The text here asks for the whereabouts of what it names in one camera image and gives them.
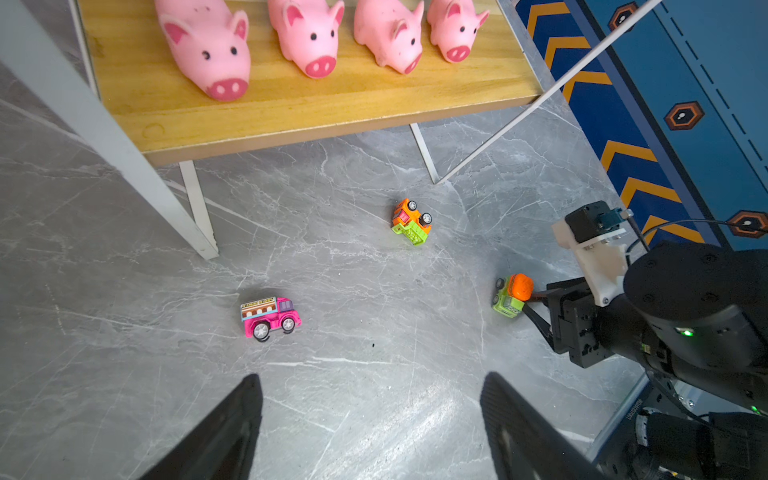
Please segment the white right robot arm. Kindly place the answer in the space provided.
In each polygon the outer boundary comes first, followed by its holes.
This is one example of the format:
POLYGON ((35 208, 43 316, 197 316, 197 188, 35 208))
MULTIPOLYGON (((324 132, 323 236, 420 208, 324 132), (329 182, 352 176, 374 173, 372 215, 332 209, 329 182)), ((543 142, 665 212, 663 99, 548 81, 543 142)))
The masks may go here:
POLYGON ((697 415, 648 406, 633 416, 636 451, 653 469, 692 479, 767 475, 767 253, 709 244, 656 247, 628 269, 622 292, 595 305, 584 279, 532 295, 548 345, 580 366, 619 355, 678 402, 675 381, 735 405, 697 415))

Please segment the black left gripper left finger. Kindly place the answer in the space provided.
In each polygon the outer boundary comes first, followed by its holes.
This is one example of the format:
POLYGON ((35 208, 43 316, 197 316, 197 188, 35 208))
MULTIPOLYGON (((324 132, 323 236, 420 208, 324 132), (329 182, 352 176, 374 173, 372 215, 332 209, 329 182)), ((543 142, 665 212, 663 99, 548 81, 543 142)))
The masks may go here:
POLYGON ((259 376, 250 374, 145 479, 247 479, 262 421, 259 376))

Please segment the pink teal toy van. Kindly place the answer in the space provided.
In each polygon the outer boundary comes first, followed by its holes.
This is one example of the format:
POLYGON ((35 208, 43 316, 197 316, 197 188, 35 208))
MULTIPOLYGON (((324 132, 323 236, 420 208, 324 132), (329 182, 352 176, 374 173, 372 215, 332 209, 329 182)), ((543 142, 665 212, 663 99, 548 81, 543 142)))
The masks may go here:
POLYGON ((247 338, 266 342, 273 331, 291 334, 302 325, 293 302, 285 297, 267 297, 240 306, 241 320, 247 338))

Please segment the pink toy pig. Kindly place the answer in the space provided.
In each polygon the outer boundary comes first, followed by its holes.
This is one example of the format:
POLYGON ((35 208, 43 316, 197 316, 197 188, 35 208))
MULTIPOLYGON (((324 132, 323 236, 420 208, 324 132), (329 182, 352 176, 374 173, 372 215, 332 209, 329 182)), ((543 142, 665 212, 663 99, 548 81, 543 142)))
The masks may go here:
POLYGON ((445 61, 460 63, 471 54, 478 30, 485 24, 489 10, 477 13, 471 0, 434 0, 427 12, 430 43, 445 61))
POLYGON ((245 95, 251 55, 249 19, 222 0, 156 0, 159 25, 184 76, 214 100, 245 95))
POLYGON ((410 74, 423 54, 425 2, 410 10, 399 0, 360 0, 354 13, 354 40, 366 46, 380 67, 410 74))
POLYGON ((309 78, 328 77, 337 65, 344 2, 269 0, 267 5, 285 59, 309 78))

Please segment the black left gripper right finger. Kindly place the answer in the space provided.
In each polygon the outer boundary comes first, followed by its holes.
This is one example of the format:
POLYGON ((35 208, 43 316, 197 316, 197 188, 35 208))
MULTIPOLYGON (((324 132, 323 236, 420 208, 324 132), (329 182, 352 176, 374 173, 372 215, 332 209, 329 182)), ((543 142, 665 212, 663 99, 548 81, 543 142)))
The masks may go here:
POLYGON ((499 373, 485 377, 480 406, 498 478, 604 477, 499 373))

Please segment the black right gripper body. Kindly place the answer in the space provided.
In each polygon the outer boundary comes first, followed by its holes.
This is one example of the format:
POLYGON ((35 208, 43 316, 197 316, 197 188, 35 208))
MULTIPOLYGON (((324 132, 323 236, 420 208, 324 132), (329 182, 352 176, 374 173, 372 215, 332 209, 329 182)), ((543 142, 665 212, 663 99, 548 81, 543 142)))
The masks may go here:
POLYGON ((636 309, 621 294, 606 306, 594 303, 583 278, 547 285, 553 350, 589 368, 613 356, 636 359, 636 309))

